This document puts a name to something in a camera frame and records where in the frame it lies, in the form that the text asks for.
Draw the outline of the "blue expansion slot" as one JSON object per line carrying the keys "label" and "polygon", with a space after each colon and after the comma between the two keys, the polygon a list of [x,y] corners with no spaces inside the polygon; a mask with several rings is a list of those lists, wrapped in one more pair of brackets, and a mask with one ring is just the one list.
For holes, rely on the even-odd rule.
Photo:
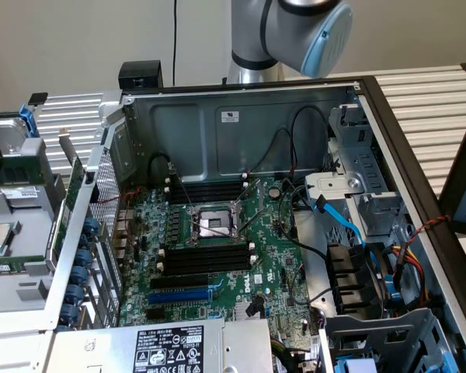
{"label": "blue expansion slot", "polygon": [[181,302],[201,302],[211,299],[212,290],[209,288],[184,288],[171,291],[160,291],[151,293],[148,296],[150,305],[181,303]]}

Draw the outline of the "grey parts rack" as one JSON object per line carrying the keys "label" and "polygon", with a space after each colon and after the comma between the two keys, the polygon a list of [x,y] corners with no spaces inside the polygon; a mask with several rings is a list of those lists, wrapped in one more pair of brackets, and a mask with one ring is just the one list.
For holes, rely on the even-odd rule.
{"label": "grey parts rack", "polygon": [[[0,113],[1,117],[19,117],[17,113]],[[0,223],[13,223],[10,256],[0,257],[0,264],[21,263],[26,272],[0,274],[0,312],[22,312],[42,309],[54,272],[45,261],[50,233],[65,197],[61,176],[54,173],[47,160],[47,147],[40,137],[25,140],[21,153],[38,154],[46,178],[44,185],[30,185],[40,189],[40,207],[11,209],[0,193]],[[0,187],[25,185],[1,185]]]}

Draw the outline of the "RAM slot white latches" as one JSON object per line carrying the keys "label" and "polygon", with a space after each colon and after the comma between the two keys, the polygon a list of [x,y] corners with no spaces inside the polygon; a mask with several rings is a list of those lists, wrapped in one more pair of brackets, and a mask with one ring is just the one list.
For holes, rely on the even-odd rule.
{"label": "RAM slot white latches", "polygon": [[205,184],[205,183],[239,183],[242,185],[245,182],[245,179],[241,177],[221,177],[221,178],[198,178],[195,176],[178,176],[178,175],[170,175],[164,178],[164,185],[170,186],[174,184],[179,184],[182,182],[186,185],[191,184]]}
{"label": "RAM slot white latches", "polygon": [[251,270],[250,256],[169,257],[159,260],[167,274],[201,274]]}
{"label": "RAM slot white latches", "polygon": [[237,197],[243,190],[242,183],[211,183],[211,184],[189,184],[185,185],[187,193],[193,197],[217,197],[220,199],[232,199]]}

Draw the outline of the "green graphics card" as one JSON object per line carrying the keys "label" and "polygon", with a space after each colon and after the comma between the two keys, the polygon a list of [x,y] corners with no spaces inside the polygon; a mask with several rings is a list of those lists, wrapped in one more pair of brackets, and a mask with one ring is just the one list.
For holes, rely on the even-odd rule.
{"label": "green graphics card", "polygon": [[78,198],[78,192],[82,187],[82,182],[85,177],[84,167],[78,157],[74,145],[71,142],[70,134],[66,128],[62,128],[59,132],[59,144],[71,165],[71,175],[68,180],[65,197],[61,202],[61,207],[50,233],[46,251],[45,261],[47,268],[51,272],[56,270],[57,261],[61,254],[61,249],[67,234],[69,221],[71,220],[71,215]]}

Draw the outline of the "silver chipset heatsink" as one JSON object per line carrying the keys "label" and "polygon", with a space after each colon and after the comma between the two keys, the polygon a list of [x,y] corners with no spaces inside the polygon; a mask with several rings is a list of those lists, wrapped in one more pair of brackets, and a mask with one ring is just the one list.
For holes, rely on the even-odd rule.
{"label": "silver chipset heatsink", "polygon": [[244,321],[244,320],[256,320],[264,319],[265,316],[261,311],[253,315],[248,315],[247,308],[251,305],[251,302],[238,302],[235,304],[234,308],[234,321]]}

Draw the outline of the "black fan shroud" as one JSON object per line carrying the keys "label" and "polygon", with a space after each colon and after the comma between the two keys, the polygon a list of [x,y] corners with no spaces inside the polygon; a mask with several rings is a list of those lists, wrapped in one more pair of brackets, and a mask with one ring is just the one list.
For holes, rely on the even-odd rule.
{"label": "black fan shroud", "polygon": [[384,244],[328,246],[326,267],[338,315],[359,320],[383,319],[388,302],[384,278],[390,264],[383,255]]}

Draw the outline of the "grey metal bracket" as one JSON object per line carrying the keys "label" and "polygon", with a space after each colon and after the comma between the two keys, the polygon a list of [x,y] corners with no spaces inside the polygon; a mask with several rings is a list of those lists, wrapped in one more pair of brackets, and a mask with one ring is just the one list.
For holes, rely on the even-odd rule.
{"label": "grey metal bracket", "polygon": [[316,206],[321,195],[340,214],[348,215],[347,201],[365,192],[365,185],[356,173],[310,173],[304,178],[304,185],[308,202],[316,214],[321,214]]}

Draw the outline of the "green Dell motherboard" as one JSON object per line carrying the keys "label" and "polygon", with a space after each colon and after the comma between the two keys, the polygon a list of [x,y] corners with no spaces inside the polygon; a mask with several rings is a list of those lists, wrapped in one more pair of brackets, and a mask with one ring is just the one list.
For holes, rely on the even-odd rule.
{"label": "green Dell motherboard", "polygon": [[[131,236],[134,250],[120,261],[123,275],[123,296],[118,323],[120,326],[143,326],[163,322],[185,322],[207,319],[234,321],[238,302],[251,302],[248,315],[261,311],[268,323],[270,336],[291,350],[306,351],[316,333],[318,323],[305,304],[308,297],[303,250],[295,244],[294,216],[283,184],[271,178],[261,180],[265,187],[266,210],[245,231],[245,239],[229,243],[212,239],[198,246],[240,244],[251,249],[251,270],[207,274],[211,299],[201,302],[181,302],[150,305],[150,280],[165,276],[159,260],[164,260],[164,248],[193,247],[185,243],[190,231],[187,204],[170,204],[169,195],[180,193],[178,185],[145,190],[139,193],[126,209],[134,209]],[[280,197],[273,200],[269,190],[276,187]],[[252,216],[257,208],[255,198],[242,208],[241,218]],[[164,308],[165,320],[148,321],[147,309]]]}

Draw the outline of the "blue disk carrier rail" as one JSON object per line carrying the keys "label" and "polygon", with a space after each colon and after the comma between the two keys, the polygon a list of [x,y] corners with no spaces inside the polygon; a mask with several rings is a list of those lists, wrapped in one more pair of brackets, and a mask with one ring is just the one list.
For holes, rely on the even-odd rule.
{"label": "blue disk carrier rail", "polygon": [[31,138],[38,138],[39,132],[37,130],[37,123],[33,112],[23,104],[19,109],[18,115],[24,121],[29,136]]}

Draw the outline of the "silver power supply unit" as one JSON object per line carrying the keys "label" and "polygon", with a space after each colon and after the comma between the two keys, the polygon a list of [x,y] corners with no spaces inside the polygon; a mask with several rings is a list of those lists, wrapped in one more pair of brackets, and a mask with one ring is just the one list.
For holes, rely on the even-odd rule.
{"label": "silver power supply unit", "polygon": [[62,332],[47,373],[272,373],[265,320],[207,319]]}

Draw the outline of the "grey metal disk bay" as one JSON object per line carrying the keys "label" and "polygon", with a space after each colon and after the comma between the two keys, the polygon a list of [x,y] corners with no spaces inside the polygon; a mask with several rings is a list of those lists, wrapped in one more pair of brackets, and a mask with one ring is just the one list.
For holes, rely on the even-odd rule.
{"label": "grey metal disk bay", "polygon": [[377,373],[461,373],[438,319],[429,309],[398,318],[328,318],[319,330],[322,373],[339,359],[372,358]]}

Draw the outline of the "black box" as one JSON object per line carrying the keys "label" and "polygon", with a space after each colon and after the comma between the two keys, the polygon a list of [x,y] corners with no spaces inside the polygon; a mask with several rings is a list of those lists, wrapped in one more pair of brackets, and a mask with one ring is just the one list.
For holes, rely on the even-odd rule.
{"label": "black box", "polygon": [[119,70],[118,83],[122,90],[162,88],[161,61],[125,61]]}

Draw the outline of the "long black expansion slot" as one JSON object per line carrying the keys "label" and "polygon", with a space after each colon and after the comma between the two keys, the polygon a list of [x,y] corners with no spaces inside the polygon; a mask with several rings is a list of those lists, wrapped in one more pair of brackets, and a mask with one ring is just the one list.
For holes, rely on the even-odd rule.
{"label": "long black expansion slot", "polygon": [[203,288],[209,286],[207,274],[189,274],[183,276],[162,276],[150,280],[152,290],[170,290],[183,288]]}

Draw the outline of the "open metal PC case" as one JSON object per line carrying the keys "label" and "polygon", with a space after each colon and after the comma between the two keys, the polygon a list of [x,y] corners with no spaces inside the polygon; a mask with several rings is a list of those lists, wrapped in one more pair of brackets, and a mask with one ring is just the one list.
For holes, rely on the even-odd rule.
{"label": "open metal PC case", "polygon": [[[466,373],[466,258],[419,156],[372,78],[126,93],[107,107],[99,140],[85,161],[69,131],[85,177],[54,277],[52,292],[60,304],[44,373],[59,333],[130,327],[118,323],[123,275],[113,248],[117,215],[139,193],[165,187],[164,178],[174,175],[172,164],[180,176],[241,177],[248,183],[271,178],[283,184],[282,196],[294,216],[295,244],[304,253],[304,302],[318,328],[306,351],[291,350],[270,336],[272,373],[322,373],[319,330],[328,318],[339,316],[326,267],[328,246],[373,243],[322,195],[316,201],[321,214],[316,214],[304,185],[310,173],[342,175],[331,149],[336,136],[329,115],[343,104],[363,108],[408,211],[405,241],[384,245],[391,266],[384,278],[384,319],[429,309]],[[223,110],[239,111],[239,122],[221,123]],[[66,326],[59,323],[59,314],[86,217],[97,219],[100,229],[91,235],[92,265],[86,268],[89,278],[77,306],[78,321]]]}

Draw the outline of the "thin metal locking lever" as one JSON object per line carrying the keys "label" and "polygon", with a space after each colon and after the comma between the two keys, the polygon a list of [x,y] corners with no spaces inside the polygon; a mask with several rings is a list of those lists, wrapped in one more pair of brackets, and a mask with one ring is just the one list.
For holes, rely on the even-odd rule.
{"label": "thin metal locking lever", "polygon": [[177,167],[174,164],[172,164],[172,168],[171,168],[170,172],[176,176],[176,179],[178,180],[178,183],[179,183],[184,195],[186,196],[187,202],[189,203],[190,207],[193,208],[193,202],[191,201],[191,198],[190,198],[190,196],[189,196],[189,194],[188,194],[188,192],[186,190],[186,187],[185,187],[185,185],[183,183],[183,180],[182,180],[182,178],[181,178],[181,176],[179,174],[179,171],[178,171]]}
{"label": "thin metal locking lever", "polygon": [[238,229],[238,233],[241,233],[243,231],[245,231],[250,225],[253,224],[254,221],[256,221],[259,216],[264,212],[264,209],[261,209],[259,211],[257,211],[251,218],[249,218],[247,220],[247,222],[245,224],[243,224],[239,229]]}

